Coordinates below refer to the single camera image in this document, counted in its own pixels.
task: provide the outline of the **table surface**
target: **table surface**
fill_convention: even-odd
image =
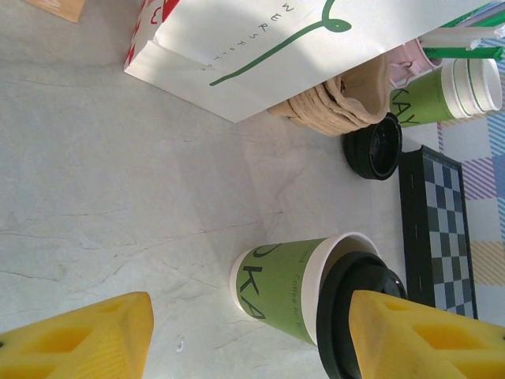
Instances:
[[[0,332],[147,291],[147,379],[324,378],[315,348],[236,308],[231,265],[361,231],[405,279],[398,175],[360,179],[338,138],[266,112],[233,125],[124,74],[139,2],[88,0],[72,24],[2,0]]]

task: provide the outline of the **cup lid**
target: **cup lid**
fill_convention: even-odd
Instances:
[[[376,255],[351,252],[335,263],[324,281],[317,306],[317,346],[329,378],[361,379],[348,319],[356,290],[406,298],[401,280]]]

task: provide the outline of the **yellow object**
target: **yellow object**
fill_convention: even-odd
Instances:
[[[146,292],[0,334],[0,379],[142,378],[154,326]]]
[[[38,6],[49,13],[65,18],[68,21],[78,22],[80,12],[86,0],[26,0],[33,6]]]
[[[349,324],[363,379],[504,379],[505,328],[371,291]]]

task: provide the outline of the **black and white checkered pattern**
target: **black and white checkered pattern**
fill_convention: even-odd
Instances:
[[[459,172],[424,158],[435,307],[474,317]]]

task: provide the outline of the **green straw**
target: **green straw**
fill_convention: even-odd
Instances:
[[[490,18],[486,18],[485,20],[477,22],[472,26],[492,27],[501,24],[505,24],[505,12],[497,13],[493,16],[490,16]]]
[[[461,17],[455,18],[453,21],[447,22],[446,24],[442,25],[441,28],[453,28],[454,26],[456,26],[460,22],[463,22],[468,17],[472,16],[474,13],[477,13],[479,10],[481,10],[482,8],[484,8],[486,6],[487,5],[480,6],[479,8],[474,9],[473,11],[468,12],[467,14],[463,14]]]
[[[425,47],[428,58],[494,59],[502,60],[503,47],[478,47],[468,51],[464,47]]]

